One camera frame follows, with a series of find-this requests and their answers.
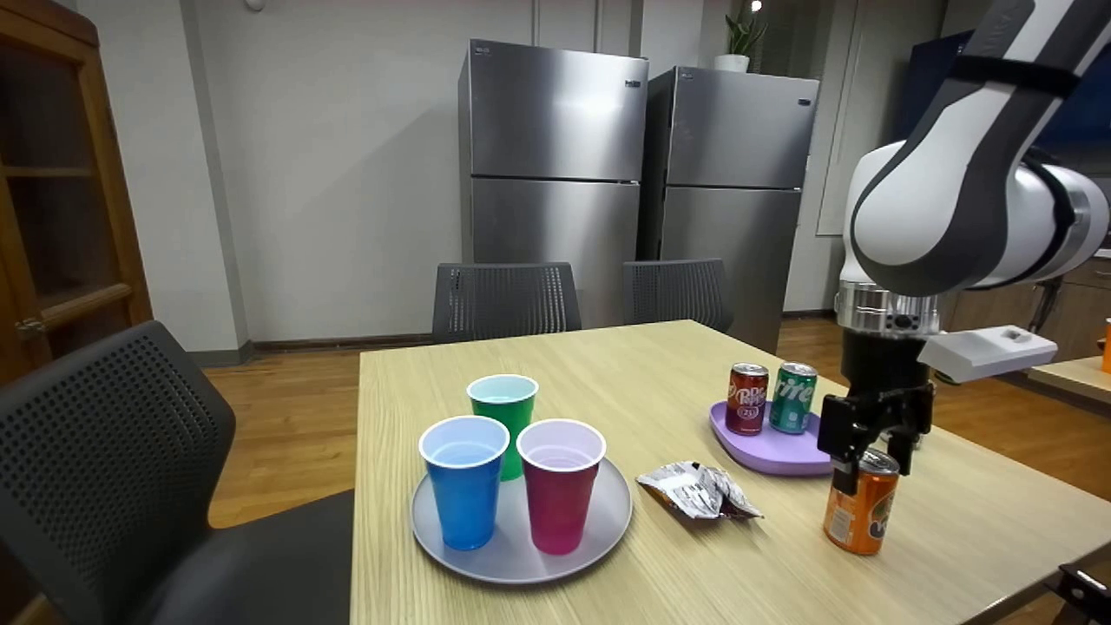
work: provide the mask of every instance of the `red cup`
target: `red cup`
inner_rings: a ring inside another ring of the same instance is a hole
[[[585,541],[603,438],[581,421],[535,421],[521,429],[530,546],[548,556]]]

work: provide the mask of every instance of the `plastic cup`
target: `plastic cup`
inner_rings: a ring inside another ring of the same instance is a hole
[[[581,421],[538,421],[521,429],[530,546],[548,556],[575,552],[588,526],[603,438]]]
[[[543,385],[527,376],[487,376],[464,385],[472,414],[492,416],[512,429],[512,446],[499,460],[499,477],[521,476],[519,432],[527,425],[538,392]]]
[[[499,458],[512,429],[487,416],[447,416],[432,422],[417,452],[438,501],[447,547],[484,547],[492,537]]]

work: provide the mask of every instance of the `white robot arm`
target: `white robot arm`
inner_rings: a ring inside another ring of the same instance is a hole
[[[1055,354],[1014,326],[940,337],[937,296],[1044,281],[1102,247],[1102,186],[1023,153],[1109,39],[1111,0],[994,2],[909,137],[853,168],[840,326],[930,341],[959,380]]]

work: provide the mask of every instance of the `office chair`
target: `office chair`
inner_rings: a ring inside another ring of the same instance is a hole
[[[624,260],[632,322],[698,319],[731,330],[724,260]]]
[[[236,416],[160,322],[0,392],[0,541],[78,625],[346,621],[352,491],[207,526]]]
[[[519,337],[581,330],[570,262],[442,262],[438,341]]]

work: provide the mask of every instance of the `wooden cabinet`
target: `wooden cabinet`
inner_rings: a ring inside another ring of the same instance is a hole
[[[0,385],[148,319],[96,30],[0,0]]]
[[[997,290],[961,290],[940,303],[943,330],[972,326],[1028,326],[1040,317],[1042,288],[1009,284]],[[1111,317],[1111,260],[1095,256],[1070,274],[1063,274],[1060,290],[1048,303],[1042,337],[1060,343],[1055,362],[1095,356]]]
[[[1055,305],[1042,326],[1060,343],[1055,362],[1102,354],[1105,319],[1111,317],[1111,260],[1086,260],[1063,276]]]

